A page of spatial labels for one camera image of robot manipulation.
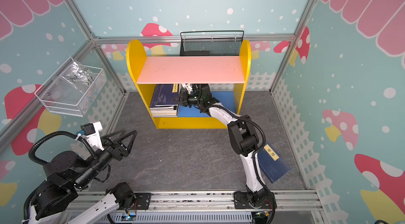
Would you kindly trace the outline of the navy book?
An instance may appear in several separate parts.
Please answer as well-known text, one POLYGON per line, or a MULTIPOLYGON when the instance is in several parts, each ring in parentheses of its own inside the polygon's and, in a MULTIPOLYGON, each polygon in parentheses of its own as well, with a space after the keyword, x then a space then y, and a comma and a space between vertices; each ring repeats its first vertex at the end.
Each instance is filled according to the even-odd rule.
POLYGON ((176 106, 172 99, 179 94, 178 84, 157 84, 155 85, 151 108, 176 106))
POLYGON ((292 169, 270 144, 266 144, 257 157, 261 171, 271 183, 275 183, 292 169))

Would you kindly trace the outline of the dark portrait cover book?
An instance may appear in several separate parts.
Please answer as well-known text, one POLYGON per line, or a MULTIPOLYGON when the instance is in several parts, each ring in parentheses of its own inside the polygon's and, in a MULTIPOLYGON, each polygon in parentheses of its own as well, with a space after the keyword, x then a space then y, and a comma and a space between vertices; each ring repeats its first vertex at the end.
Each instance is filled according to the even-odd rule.
POLYGON ((150 111, 151 114, 177 114, 177 110, 166 110, 166 111, 150 111))

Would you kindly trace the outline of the navy book floral cover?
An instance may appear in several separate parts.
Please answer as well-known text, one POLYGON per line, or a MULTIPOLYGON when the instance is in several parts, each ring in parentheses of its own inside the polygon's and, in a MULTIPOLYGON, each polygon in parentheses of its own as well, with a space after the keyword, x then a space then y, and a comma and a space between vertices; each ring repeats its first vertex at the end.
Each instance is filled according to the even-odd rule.
POLYGON ((157 106, 157 107, 150 107, 149 110, 151 111, 166 111, 166 110, 177 110, 178 106, 157 106))

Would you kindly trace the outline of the yellow cartoon cover book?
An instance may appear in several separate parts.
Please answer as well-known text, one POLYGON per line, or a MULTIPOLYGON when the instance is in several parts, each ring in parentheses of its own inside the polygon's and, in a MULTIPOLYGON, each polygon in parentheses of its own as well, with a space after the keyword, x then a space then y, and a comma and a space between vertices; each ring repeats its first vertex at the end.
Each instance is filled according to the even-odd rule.
POLYGON ((169 118, 176 118, 176 117, 178 117, 178 115, 177 114, 152 114, 152 116, 154 117, 154 118, 167 118, 167 117, 169 117, 169 118))

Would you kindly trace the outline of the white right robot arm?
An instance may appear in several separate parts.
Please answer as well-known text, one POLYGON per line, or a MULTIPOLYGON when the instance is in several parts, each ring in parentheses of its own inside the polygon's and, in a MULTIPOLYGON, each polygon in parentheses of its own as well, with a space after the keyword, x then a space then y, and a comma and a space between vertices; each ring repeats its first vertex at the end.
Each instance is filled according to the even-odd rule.
POLYGON ((182 107, 195 107, 227 127, 231 147, 242 160, 246 175, 247 200, 254 208, 269 204, 275 211, 274 193, 266 186, 259 170, 257 154, 266 144, 264 131, 247 115, 227 109, 211 93, 208 84, 186 84, 172 101, 182 107))

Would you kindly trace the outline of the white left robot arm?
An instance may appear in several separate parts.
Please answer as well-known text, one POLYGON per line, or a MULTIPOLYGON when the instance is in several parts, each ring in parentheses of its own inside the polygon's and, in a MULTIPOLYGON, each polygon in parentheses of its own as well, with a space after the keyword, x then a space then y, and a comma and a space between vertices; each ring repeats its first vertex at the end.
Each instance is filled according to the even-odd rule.
POLYGON ((118 130, 103 137, 97 136, 101 143, 98 150, 93 150, 90 137, 97 130, 90 124, 83 125, 81 130, 73 134, 67 131, 56 131, 37 141, 28 151, 29 159, 43 167, 46 180, 34 189, 23 205, 23 223, 30 220, 39 221, 62 211, 78 197, 78 190, 84 190, 98 178, 104 170, 111 170, 112 160, 120 161, 127 157, 134 145, 137 131, 118 130), (81 158, 74 151, 64 151, 56 155, 50 162, 36 156, 36 151, 48 140, 57 136, 66 136, 83 143, 90 153, 87 159, 81 158))

